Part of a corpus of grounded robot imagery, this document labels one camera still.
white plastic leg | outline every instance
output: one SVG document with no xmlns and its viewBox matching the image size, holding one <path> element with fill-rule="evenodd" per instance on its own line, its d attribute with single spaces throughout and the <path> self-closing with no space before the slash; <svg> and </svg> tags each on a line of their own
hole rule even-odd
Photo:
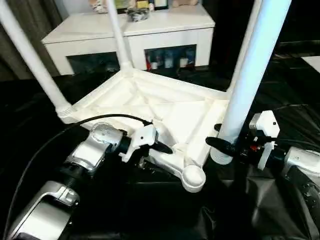
<svg viewBox="0 0 320 240">
<path fill-rule="evenodd" d="M 290 4 L 291 0 L 262 1 L 218 135 L 219 138 L 231 143 L 237 140 L 267 68 Z M 232 161 L 232 157 L 215 148 L 211 149 L 210 155 L 219 164 L 224 165 Z"/>
<path fill-rule="evenodd" d="M 242 63 L 244 62 L 245 55 L 246 55 L 246 52 L 247 52 L 247 49 L 248 49 L 248 45 L 249 45 L 252 33 L 254 31 L 254 27 L 255 27 L 256 22 L 257 22 L 257 18 L 258 18 L 258 14 L 259 14 L 259 11 L 260 11 L 260 7 L 261 7 L 262 1 L 263 0 L 255 0 L 254 4 L 252 6 L 251 15 L 250 15 L 248 26 L 246 28 L 245 35 L 244 35 L 244 38 L 243 38 L 243 41 L 242 41 L 242 45 L 241 45 L 241 49 L 240 49 L 240 52 L 239 52 L 239 55 L 238 55 L 238 59 L 237 59 L 237 62 L 236 62 L 235 68 L 234 68 L 234 72 L 233 72 L 233 75 L 232 75 L 232 80 L 231 80 L 230 86 L 229 86 L 229 88 L 227 90 L 227 93 L 230 96 L 231 96 L 231 94 L 232 94 L 232 92 L 233 92 L 233 90 L 235 88 L 236 81 L 239 78 L 239 72 L 240 72 L 240 69 L 242 67 Z"/>
<path fill-rule="evenodd" d="M 115 36 L 115 40 L 117 44 L 116 55 L 118 57 L 120 67 L 122 70 L 125 70 L 127 68 L 132 68 L 132 64 L 128 57 L 123 32 L 119 25 L 118 13 L 117 13 L 115 2 L 114 0 L 107 0 L 106 4 L 108 7 L 108 15 L 112 23 L 113 34 Z"/>
<path fill-rule="evenodd" d="M 67 116 L 72 110 L 71 104 L 67 102 L 60 92 L 5 0 L 0 0 L 0 22 L 23 60 L 55 106 L 59 117 Z"/>
</svg>

white object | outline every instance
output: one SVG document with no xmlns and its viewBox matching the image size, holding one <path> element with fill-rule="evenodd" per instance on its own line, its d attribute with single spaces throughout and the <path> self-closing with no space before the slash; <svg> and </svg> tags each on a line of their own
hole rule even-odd
<svg viewBox="0 0 320 240">
<path fill-rule="evenodd" d="M 108 0 L 108 10 L 115 12 L 115 5 L 112 1 Z M 238 137 L 289 5 L 290 0 L 264 0 L 261 5 L 257 24 L 254 27 L 239 79 L 234 85 L 235 89 L 220 131 L 220 135 L 227 141 L 233 142 Z M 117 54 L 120 56 L 119 60 L 122 61 L 120 62 L 122 68 L 108 81 L 73 105 L 74 111 L 64 116 L 60 115 L 60 118 L 69 123 L 102 114 L 122 113 L 153 120 L 156 128 L 157 126 L 159 128 L 159 141 L 167 145 L 171 143 L 169 146 L 172 147 L 173 154 L 151 149 L 151 161 L 179 177 L 187 191 L 200 191 L 205 178 L 197 167 L 200 169 L 203 167 L 210 151 L 205 138 L 217 136 L 217 132 L 213 130 L 214 125 L 223 120 L 229 102 L 228 93 L 131 68 L 127 62 L 129 57 L 126 55 L 117 15 L 109 14 L 109 16 L 112 18 L 114 35 L 117 37 L 116 43 L 119 48 Z M 191 16 L 185 17 L 186 21 L 189 18 L 192 19 Z M 176 23 L 176 31 L 183 23 L 180 17 L 177 19 L 179 22 Z M 13 25 L 13 28 L 13 31 L 16 32 L 11 35 L 11 38 L 19 36 L 17 32 L 21 31 L 18 24 Z M 17 43 L 18 47 L 23 44 L 24 42 Z M 38 75 L 36 77 L 39 82 L 42 82 Z M 49 84 L 50 82 L 44 82 L 42 87 L 46 89 Z M 59 95 L 58 98 L 61 102 L 65 100 L 62 95 Z M 126 130 L 129 134 L 140 127 L 137 121 L 121 117 L 107 118 L 105 122 L 115 128 Z M 83 127 L 91 129 L 94 123 L 94 121 L 87 122 Z"/>
<path fill-rule="evenodd" d="M 157 10 L 141 22 L 128 22 L 126 14 L 118 14 L 117 19 L 128 57 L 137 69 L 147 69 L 145 50 L 185 45 L 196 45 L 196 66 L 209 64 L 215 22 L 201 4 Z M 109 14 L 71 15 L 42 43 L 61 75 L 74 74 L 67 56 L 117 50 Z"/>
<path fill-rule="evenodd" d="M 0 22 L 23 60 L 55 106 L 59 117 L 68 115 L 72 111 L 71 104 L 67 102 L 60 92 L 5 0 L 0 0 Z"/>
<path fill-rule="evenodd" d="M 201 167 L 189 165 L 182 172 L 182 185 L 190 193 L 199 192 L 206 182 L 205 172 Z"/>
<path fill-rule="evenodd" d="M 239 73 L 235 73 L 236 82 L 219 138 L 230 143 L 237 140 L 274 50 L 290 3 L 291 0 L 263 0 L 260 7 L 255 4 L 253 11 L 258 11 L 258 15 L 257 17 L 255 13 L 251 15 L 252 22 L 256 18 L 253 32 L 249 43 L 243 43 L 247 44 L 245 58 L 242 60 L 240 56 L 238 59 L 242 63 L 239 63 Z M 224 165 L 232 161 L 231 156 L 223 154 L 214 147 L 210 155 L 219 164 Z"/>
<path fill-rule="evenodd" d="M 141 146 L 152 146 L 156 142 L 157 129 L 154 125 L 148 125 L 140 128 L 131 136 L 131 143 L 126 152 L 122 156 L 123 162 L 128 162 L 135 150 L 140 149 Z"/>
<path fill-rule="evenodd" d="M 186 57 L 180 58 L 180 68 L 185 68 L 187 64 L 188 64 L 188 58 Z"/>
<path fill-rule="evenodd" d="M 252 131 L 263 131 L 266 137 L 277 138 L 280 132 L 280 128 L 274 112 L 271 110 L 263 111 L 262 113 L 256 113 L 249 123 L 249 129 Z M 264 144 L 264 150 L 258 163 L 258 169 L 265 169 L 267 160 L 271 151 L 275 148 L 275 141 L 266 142 Z"/>
</svg>

white floor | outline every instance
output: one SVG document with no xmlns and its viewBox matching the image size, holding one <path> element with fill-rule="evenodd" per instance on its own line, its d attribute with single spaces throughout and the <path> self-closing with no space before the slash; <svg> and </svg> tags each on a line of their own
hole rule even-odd
<svg viewBox="0 0 320 240">
<path fill-rule="evenodd" d="M 302 59 L 320 73 L 320 56 L 305 56 Z"/>
</svg>

red component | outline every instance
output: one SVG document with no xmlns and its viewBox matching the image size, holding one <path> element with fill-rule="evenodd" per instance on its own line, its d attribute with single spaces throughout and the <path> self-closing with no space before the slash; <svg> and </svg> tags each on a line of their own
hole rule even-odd
<svg viewBox="0 0 320 240">
<path fill-rule="evenodd" d="M 258 147 L 256 145 L 251 145 L 250 148 L 254 152 L 256 152 L 258 150 Z"/>
</svg>

stuffed toy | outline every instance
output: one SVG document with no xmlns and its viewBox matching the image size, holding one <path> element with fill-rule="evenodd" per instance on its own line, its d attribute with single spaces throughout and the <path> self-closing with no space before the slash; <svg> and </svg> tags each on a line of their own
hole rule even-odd
<svg viewBox="0 0 320 240">
<path fill-rule="evenodd" d="M 92 9 L 99 14 L 106 14 L 107 0 L 89 0 Z M 134 8 L 136 6 L 136 0 L 128 0 L 128 8 Z"/>
<path fill-rule="evenodd" d="M 173 0 L 172 6 L 174 8 L 179 7 L 180 5 L 196 5 L 198 0 Z"/>
<path fill-rule="evenodd" d="M 99 14 L 108 12 L 106 0 L 89 0 L 92 9 Z"/>
</svg>

